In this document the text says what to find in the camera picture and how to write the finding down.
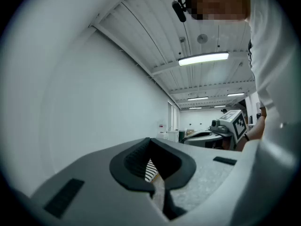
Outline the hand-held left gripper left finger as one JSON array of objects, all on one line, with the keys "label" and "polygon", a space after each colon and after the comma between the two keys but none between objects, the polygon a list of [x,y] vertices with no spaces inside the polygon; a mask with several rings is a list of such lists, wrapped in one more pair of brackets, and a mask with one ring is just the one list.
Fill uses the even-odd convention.
[{"label": "hand-held left gripper left finger", "polygon": [[[31,196],[32,211],[46,226],[165,226],[169,220],[150,194],[125,189],[112,177],[111,159],[137,139],[84,155],[45,181]],[[84,182],[57,218],[45,206],[71,179]]]}]

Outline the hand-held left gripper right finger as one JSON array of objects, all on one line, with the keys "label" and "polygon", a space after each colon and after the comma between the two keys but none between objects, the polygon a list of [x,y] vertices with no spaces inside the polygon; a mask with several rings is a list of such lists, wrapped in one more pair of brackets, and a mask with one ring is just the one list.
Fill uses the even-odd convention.
[{"label": "hand-held left gripper right finger", "polygon": [[231,220],[242,192],[242,152],[151,139],[152,161],[165,180],[170,220]]}]

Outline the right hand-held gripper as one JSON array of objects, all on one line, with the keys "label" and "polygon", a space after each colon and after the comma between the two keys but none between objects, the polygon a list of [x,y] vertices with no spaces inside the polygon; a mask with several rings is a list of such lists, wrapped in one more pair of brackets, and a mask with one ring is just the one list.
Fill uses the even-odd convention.
[{"label": "right hand-held gripper", "polygon": [[223,137],[230,137],[229,148],[236,148],[237,143],[247,132],[246,121],[241,110],[230,110],[222,117],[212,120],[209,130],[195,131],[187,135],[182,143],[204,148],[213,148]]}]

